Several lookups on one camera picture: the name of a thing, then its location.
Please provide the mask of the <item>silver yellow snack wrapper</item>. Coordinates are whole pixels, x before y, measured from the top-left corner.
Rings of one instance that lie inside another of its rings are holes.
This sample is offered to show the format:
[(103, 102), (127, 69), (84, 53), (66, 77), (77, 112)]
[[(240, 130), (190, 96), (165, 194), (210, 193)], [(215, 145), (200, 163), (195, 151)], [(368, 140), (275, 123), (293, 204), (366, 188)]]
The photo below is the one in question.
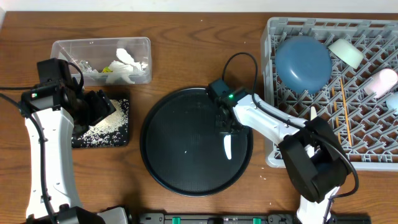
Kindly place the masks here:
[[(91, 67), (91, 65), (85, 61), (85, 60), (81, 60), (78, 63), (79, 67), (81, 68), (82, 72), (84, 73), (99, 73), (99, 71), (97, 71), (97, 69), (94, 69)], [(112, 70), (109, 67), (105, 67), (101, 73), (110, 73), (112, 72)]]

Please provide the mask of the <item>light blue plastic knife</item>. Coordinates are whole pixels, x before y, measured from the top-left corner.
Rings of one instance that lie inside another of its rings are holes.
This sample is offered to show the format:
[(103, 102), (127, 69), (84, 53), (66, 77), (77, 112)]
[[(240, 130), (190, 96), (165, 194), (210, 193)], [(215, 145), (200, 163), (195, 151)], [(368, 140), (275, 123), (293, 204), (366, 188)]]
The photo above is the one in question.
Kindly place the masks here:
[(225, 135), (223, 139), (224, 152), (228, 160), (232, 159), (231, 153), (231, 135)]

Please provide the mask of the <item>white napkin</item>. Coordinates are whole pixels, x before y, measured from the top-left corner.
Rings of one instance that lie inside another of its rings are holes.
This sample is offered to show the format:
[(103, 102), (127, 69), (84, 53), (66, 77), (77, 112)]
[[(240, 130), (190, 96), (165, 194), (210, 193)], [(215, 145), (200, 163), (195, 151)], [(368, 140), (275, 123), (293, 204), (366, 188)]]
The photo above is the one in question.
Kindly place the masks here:
[(114, 60), (106, 67), (110, 73), (114, 73), (114, 75), (108, 75), (106, 84), (115, 84), (120, 78), (128, 84), (135, 84), (130, 79), (130, 74), (143, 72), (148, 68), (148, 63), (135, 61), (126, 49), (118, 48), (116, 50), (116, 57), (118, 60)]

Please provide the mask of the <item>dark blue bowl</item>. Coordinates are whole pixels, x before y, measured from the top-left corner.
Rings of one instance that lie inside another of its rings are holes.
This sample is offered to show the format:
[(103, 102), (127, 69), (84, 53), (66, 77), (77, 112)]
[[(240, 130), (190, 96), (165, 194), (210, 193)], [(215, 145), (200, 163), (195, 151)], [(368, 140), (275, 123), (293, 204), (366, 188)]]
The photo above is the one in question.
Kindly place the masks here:
[(329, 81), (332, 61), (328, 49), (313, 37), (300, 35), (281, 43), (275, 69), (287, 88), (296, 93), (320, 91)]

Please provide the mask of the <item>white plastic knife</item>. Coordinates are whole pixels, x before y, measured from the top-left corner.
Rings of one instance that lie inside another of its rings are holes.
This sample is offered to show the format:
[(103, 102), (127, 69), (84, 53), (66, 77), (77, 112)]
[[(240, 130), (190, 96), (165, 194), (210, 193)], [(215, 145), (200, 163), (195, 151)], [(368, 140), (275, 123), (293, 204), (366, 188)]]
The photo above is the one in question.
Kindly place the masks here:
[[(313, 120), (313, 119), (315, 119), (316, 117), (317, 117), (317, 111), (316, 111), (315, 107), (312, 106), (312, 107), (310, 108), (310, 121)], [(314, 147), (311, 146), (311, 145), (308, 145), (308, 146), (306, 147), (306, 151), (307, 151), (307, 155), (308, 155), (309, 157), (312, 157), (312, 156), (314, 155), (314, 153), (315, 153)]]

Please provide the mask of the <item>wooden chopstick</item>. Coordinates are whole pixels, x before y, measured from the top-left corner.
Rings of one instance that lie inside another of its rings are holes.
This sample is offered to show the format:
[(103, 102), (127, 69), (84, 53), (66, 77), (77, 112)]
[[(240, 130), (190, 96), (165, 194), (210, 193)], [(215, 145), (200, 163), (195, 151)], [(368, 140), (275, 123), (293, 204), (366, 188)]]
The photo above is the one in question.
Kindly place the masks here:
[[(335, 87), (332, 87), (332, 88), (331, 88), (331, 95), (332, 95), (332, 97), (335, 96)], [(337, 112), (337, 104), (336, 104), (336, 101), (333, 102), (333, 109), (334, 109), (335, 112)], [(340, 124), (339, 124), (339, 119), (338, 119), (338, 117), (336, 116), (336, 117), (335, 117), (335, 126), (338, 128), (339, 125), (340, 125)], [(340, 132), (338, 132), (338, 140), (339, 140), (339, 142), (341, 143)]]
[(345, 89), (343, 86), (343, 79), (340, 78), (340, 88), (341, 88), (341, 94), (342, 94), (342, 99), (343, 99), (343, 108), (345, 111), (345, 123), (346, 123), (346, 132), (347, 132), (347, 138), (349, 145), (352, 146), (352, 139), (351, 139), (351, 130), (350, 130), (350, 122), (348, 119), (348, 109), (346, 105), (346, 96), (345, 96)]

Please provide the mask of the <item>pink cup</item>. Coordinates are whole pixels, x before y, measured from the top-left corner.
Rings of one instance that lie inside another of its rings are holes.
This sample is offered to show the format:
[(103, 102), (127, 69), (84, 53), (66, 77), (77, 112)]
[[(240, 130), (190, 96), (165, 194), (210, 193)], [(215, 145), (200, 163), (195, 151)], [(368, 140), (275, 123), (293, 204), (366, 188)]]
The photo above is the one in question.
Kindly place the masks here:
[(380, 98), (385, 95), (397, 83), (397, 73), (385, 68), (377, 72), (371, 77), (371, 81), (364, 87), (367, 95), (375, 93), (375, 98)]

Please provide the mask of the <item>light blue cup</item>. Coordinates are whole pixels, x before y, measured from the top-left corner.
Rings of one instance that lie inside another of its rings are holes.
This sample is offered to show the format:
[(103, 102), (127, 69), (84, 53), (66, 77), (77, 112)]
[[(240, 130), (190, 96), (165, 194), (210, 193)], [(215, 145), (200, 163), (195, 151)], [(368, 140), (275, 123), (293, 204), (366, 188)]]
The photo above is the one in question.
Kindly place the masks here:
[(386, 106), (388, 110), (394, 111), (394, 114), (398, 114), (398, 92), (393, 93), (387, 100)]

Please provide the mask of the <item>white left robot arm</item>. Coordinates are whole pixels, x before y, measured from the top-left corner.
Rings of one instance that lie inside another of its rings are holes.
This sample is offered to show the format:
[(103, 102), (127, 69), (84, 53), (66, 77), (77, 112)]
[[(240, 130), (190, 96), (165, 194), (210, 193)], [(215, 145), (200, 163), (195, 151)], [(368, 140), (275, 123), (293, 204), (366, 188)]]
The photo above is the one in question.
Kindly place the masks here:
[(116, 109), (106, 94), (85, 93), (84, 79), (71, 76), (73, 63), (51, 58), (37, 63), (40, 82), (22, 87), (20, 101), (5, 94), (25, 119), (30, 139), (31, 187), (26, 223), (130, 223), (123, 206), (89, 212), (79, 198), (73, 171), (72, 139)]

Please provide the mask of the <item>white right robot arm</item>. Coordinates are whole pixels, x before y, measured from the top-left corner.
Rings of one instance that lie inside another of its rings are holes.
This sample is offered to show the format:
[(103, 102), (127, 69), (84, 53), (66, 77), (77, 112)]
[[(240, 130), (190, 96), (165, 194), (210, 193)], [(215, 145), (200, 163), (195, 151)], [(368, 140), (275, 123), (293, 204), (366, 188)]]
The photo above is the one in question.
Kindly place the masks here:
[(230, 89), (222, 79), (206, 93), (218, 108), (216, 130), (225, 137), (254, 129), (278, 146), (296, 191), (300, 223), (328, 223), (335, 199), (359, 189), (358, 174), (327, 121), (291, 116), (244, 88)]

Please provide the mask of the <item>clear plastic waste bin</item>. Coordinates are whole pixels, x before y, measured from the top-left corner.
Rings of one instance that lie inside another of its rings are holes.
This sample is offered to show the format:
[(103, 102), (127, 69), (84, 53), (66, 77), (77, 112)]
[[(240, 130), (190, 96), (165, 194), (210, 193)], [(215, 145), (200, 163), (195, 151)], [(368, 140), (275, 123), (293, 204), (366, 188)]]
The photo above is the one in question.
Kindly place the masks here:
[[(105, 86), (108, 75), (114, 73), (101, 73), (111, 62), (118, 60), (116, 50), (126, 49), (137, 62), (148, 63), (148, 68), (143, 72), (130, 74), (130, 79), (135, 84), (147, 84), (152, 81), (152, 57), (150, 40), (147, 37), (120, 37), (101, 39), (76, 39), (58, 40), (53, 43), (50, 56), (73, 63), (79, 69), (71, 68), (72, 76), (77, 80), (80, 75), (84, 76), (85, 86)], [(78, 63), (87, 61), (92, 68), (99, 73), (84, 73)], [(110, 85), (133, 85), (124, 82), (121, 78), (115, 84)]]

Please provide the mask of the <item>grey dishwasher rack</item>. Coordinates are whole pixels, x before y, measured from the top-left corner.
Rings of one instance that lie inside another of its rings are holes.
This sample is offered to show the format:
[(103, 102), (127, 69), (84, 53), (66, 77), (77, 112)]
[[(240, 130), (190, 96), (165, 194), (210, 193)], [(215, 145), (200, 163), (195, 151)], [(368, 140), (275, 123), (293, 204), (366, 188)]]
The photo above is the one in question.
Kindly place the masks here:
[[(306, 35), (323, 45), (345, 39), (364, 55), (357, 69), (332, 56), (332, 73), (328, 83), (317, 93), (296, 93), (288, 89), (275, 69), (278, 46), (291, 37)], [(367, 95), (364, 87), (371, 77), (385, 68), (397, 70), (397, 22), (360, 19), (320, 19), (273, 17), (261, 37), (261, 67), (264, 78), (264, 98), (272, 106), (299, 118), (308, 118), (310, 108), (327, 120), (357, 170), (397, 170), (397, 115), (388, 110), (386, 100), (395, 92), (392, 87), (385, 95)], [(345, 89), (352, 146), (349, 145), (345, 111), (340, 88)], [(335, 87), (335, 96), (331, 88)], [(336, 101), (337, 112), (333, 109)], [(339, 127), (335, 126), (335, 117)]]

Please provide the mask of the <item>round black serving tray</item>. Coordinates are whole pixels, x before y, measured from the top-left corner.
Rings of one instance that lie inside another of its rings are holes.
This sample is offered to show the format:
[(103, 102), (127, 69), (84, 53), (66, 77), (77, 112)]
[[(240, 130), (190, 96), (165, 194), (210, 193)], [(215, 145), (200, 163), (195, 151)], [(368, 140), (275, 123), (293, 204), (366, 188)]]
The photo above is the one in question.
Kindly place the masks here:
[(141, 129), (142, 160), (151, 176), (176, 194), (202, 197), (233, 185), (249, 164), (251, 129), (231, 137), (231, 157), (215, 128), (216, 106), (205, 88), (186, 88), (159, 100)]

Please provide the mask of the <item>black rail at table edge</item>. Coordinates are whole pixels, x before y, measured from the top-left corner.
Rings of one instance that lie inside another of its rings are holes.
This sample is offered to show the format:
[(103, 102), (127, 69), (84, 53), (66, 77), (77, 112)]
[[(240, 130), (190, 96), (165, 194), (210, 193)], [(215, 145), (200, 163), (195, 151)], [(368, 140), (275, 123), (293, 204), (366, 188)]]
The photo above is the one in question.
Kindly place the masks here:
[(139, 224), (291, 224), (299, 223), (291, 214), (272, 215), (164, 215), (143, 213), (135, 218)]

